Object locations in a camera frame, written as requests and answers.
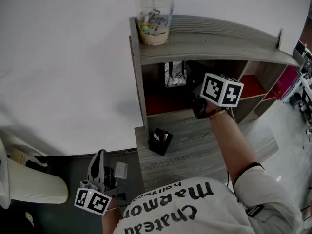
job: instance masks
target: pen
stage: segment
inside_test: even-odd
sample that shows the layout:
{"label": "pen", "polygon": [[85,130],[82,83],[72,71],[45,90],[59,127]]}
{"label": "pen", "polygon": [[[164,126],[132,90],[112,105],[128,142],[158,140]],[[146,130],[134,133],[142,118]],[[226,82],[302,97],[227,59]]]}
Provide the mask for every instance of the pen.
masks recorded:
{"label": "pen", "polygon": [[159,139],[161,139],[161,142],[165,142],[164,138],[165,138],[165,129],[162,130],[161,138]]}
{"label": "pen", "polygon": [[154,138],[159,141],[159,137],[157,136],[157,134],[154,134]]}
{"label": "pen", "polygon": [[164,142],[166,142],[167,137],[168,137],[168,131],[165,132]]}

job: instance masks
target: clear plastic cup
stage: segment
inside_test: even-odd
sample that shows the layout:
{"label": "clear plastic cup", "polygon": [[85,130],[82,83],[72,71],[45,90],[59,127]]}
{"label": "clear plastic cup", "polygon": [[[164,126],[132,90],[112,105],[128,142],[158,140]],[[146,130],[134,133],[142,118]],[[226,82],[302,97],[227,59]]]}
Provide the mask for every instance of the clear plastic cup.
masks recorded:
{"label": "clear plastic cup", "polygon": [[142,43],[161,45],[169,36],[175,0],[136,0]]}

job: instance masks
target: person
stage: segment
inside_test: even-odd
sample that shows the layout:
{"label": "person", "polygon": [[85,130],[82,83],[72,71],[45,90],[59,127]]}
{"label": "person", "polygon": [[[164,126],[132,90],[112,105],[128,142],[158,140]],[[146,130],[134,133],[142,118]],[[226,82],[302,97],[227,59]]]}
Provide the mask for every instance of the person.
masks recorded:
{"label": "person", "polygon": [[221,182],[195,177],[144,193],[121,215],[102,218],[104,234],[288,234],[303,226],[286,190],[264,172],[255,151],[227,111],[206,109],[231,177],[234,193]]}

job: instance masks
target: black pen holder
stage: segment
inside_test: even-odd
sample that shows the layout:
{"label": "black pen holder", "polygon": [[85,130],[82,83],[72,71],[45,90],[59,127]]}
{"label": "black pen holder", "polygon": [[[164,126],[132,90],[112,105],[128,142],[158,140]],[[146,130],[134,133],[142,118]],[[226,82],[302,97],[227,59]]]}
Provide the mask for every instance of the black pen holder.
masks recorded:
{"label": "black pen holder", "polygon": [[[154,137],[154,134],[159,136],[159,141]],[[149,144],[150,144],[150,150],[151,151],[153,151],[159,155],[165,156],[165,153],[167,151],[167,148],[170,144],[170,141],[171,141],[173,135],[168,133],[167,138],[164,140],[164,136],[162,134],[163,134],[163,131],[159,128],[156,128],[156,130],[153,132],[153,134],[150,135]]]}

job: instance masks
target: white wall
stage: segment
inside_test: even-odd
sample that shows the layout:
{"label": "white wall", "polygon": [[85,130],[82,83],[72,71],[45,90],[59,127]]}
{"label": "white wall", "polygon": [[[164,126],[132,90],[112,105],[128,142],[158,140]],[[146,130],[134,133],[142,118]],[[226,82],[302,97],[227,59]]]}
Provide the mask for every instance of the white wall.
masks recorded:
{"label": "white wall", "polygon": [[[310,0],[177,0],[175,13],[299,38]],[[0,124],[49,155],[136,147],[132,0],[0,0]]]}

